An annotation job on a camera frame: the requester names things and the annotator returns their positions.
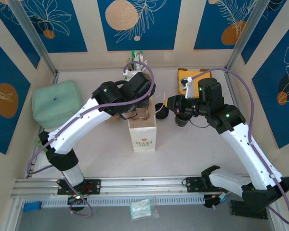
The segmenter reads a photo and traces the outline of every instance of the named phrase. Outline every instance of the beige panel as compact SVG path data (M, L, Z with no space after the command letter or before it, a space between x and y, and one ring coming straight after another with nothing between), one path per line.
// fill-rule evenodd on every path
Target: beige panel
M50 54L58 69L123 67L130 51L107 51L97 0L72 0L88 49L82 53ZM172 51L144 51L151 66L224 66L232 50L195 51L206 0L182 0Z
M26 101L20 114L12 142L6 155L0 153L0 224L4 219L3 206L16 178L23 178L25 165L33 148L33 138L37 136L38 124L32 117L32 92L36 88L51 84L53 76L43 61L36 70L17 42L0 20L0 46L31 83Z
M274 166L284 175L289 176L289 144L285 147L278 149L276 141L273 137L269 123L265 116L261 102L252 83L252 78L257 73L259 68L265 62L267 57L273 51L275 46L283 38L289 29L289 0L285 3L284 7L276 17L271 27L263 37L261 43L257 47L254 54L251 56L248 63L245 65L242 58L239 58L234 67L237 72L248 84L255 102L255 115L253 124L253 136L257 143L262 148L269 160ZM238 92L238 99L244 117L249 121L250 119L250 99L244 86L235 78L235 86ZM283 206L284 215L289 219L288 211Z

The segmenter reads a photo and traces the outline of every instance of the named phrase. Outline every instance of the gray floor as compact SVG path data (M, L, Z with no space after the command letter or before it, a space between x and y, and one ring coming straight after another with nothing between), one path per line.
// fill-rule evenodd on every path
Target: gray floor
M268 220L234 217L228 203L215 211L202 205L159 206L159 218L131 222L129 207L94 207L94 216L82 218L67 208L23 213L18 231L271 231Z

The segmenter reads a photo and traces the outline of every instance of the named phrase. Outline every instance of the black lens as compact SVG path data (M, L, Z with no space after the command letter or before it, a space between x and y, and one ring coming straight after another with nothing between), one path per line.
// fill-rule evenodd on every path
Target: black lens
M179 127L184 127L190 118L190 115L179 113L175 115L175 123Z

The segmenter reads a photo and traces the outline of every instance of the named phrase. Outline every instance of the purple cable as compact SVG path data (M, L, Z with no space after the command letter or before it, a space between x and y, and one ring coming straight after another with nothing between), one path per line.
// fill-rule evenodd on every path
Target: purple cable
M85 198L79 194L76 189L71 185L71 183L68 181L68 179L66 178L64 172L62 172L62 175L64 176L65 180L66 180L66 183L67 185L70 187L70 189L77 195L77 196L80 196L81 200L89 207L90 209L90 213L89 214L80 214L80 213L75 213L73 210L72 210L72 203L70 204L69 206L69 210L71 211L71 213L75 214L75 215L78 215L78 216L82 216L82 217L85 217L85 218L88 218L92 215L93 213L93 210L92 210L92 207L91 205L89 204L89 202L87 200L85 200Z
M125 72L125 71L126 71L126 68L127 68L129 65L131 65L131 64L140 64L140 65L143 65L143 66L149 71L149 73L150 73L150 75L151 75L151 85L150 85L150 87L149 87L149 90L148 90L143 96L139 97L138 99L131 100L131 101L127 101L127 102L121 102L121 103L105 103L105 104L101 104L101 105L94 106L94 107L89 108L88 110L84 111L83 113L80 113L80 117L75 117L75 118L72 119L70 122L68 122L60 131L58 131L58 132L55 134L54 139L49 140L45 145L43 145L43 147L41 147L40 149L38 149L38 151L37 151L35 154L32 155L32 157L29 159L29 161L28 161L28 163L27 163L27 166L26 166L26 173L27 173L28 175L33 175L33 174L42 172L42 171L44 171L44 170L46 170L46 169L48 169L48 168L50 168L50 167L53 167L52 165L48 165L48 166L46 166L46 167L44 167L44 168L41 168L41 169L39 169L39 170L37 170L37 171L35 171L35 172L30 172L30 167L31 167L31 165L32 165L33 160L34 160L48 145L50 145L53 141L55 141L55 139L58 138L62 132L64 132L69 126L71 126L76 120L78 120L79 118L83 117L85 114L87 114L87 113L89 113L89 112L91 112L91 111L93 111L93 110L95 110L95 109L101 108L101 107L113 107L113 106L124 106L124 105L134 104L134 103L137 103L137 102L143 100L145 97L147 97L147 96L151 93L151 91L152 91L152 89L153 89L153 87L154 87L154 74L153 74L151 68L150 68L147 64L145 64L145 63L143 63L143 62L132 61L132 62L129 62L128 64L125 65L125 67L123 68L123 71ZM88 205L88 207L90 208L90 211L91 211L91 212L90 212L90 214L86 214L86 215L85 215L85 214L74 213L74 211L72 211L72 209L71 209L71 208L72 208L72 205L70 205L69 209L70 209L74 214L79 215L79 216L83 216L83 217L89 217L89 216L91 216L91 215L92 215L92 208L91 208L90 204L89 204L80 194L78 194L78 192L74 189L74 187L70 184L70 182L67 180L66 177L65 177L65 180L66 180L66 183L68 184L68 186L70 187L70 189L71 189L75 194L77 194L78 196L80 196L80 198Z
M202 75L204 75L205 73L208 73L208 72L211 72L211 71L225 71L225 72L229 72L230 74L234 75L235 77L237 77L241 83L243 83L244 87L246 88L249 96L250 96L250 104L251 104L251 113L250 113L250 126L249 126L249 131L248 131L248 139L249 139L249 142L250 142L250 146L251 148L254 150L254 152L256 153L256 155L259 157L259 159L261 160L261 162L263 163L263 165L265 166L265 168L267 169L268 173L270 175L274 175L273 172L271 171L270 167L268 166L268 164L266 163L266 161L263 159L263 157L261 156L261 154L259 153L259 151L257 150L257 148L255 147L255 145L252 144L252 139L251 139L251 131L252 131L252 124L253 124L253 121L254 121L254 100L253 100L253 97L252 97L252 93L248 87L248 85L246 84L246 82L236 73L236 72L233 72L231 70L227 70L225 68L213 68L213 69L210 69L210 70L207 70L207 71L204 71L202 72L201 74L199 75L196 75L194 77L192 77L192 79L195 79L195 78L198 78ZM275 184L278 186L280 192L282 193L284 199L285 199L285 202L286 202L286 205L287 205L287 208L288 208L288 211L289 211L289 199L285 193L285 191L283 190L283 188L281 187L280 183L278 182L278 180L276 178L273 178L273 181L275 182ZM286 224L289 225L289 221L287 221L285 218L283 218L277 211L275 211L273 208L271 208L270 206L268 207L273 213L275 213L280 219L282 219L283 222L285 222Z

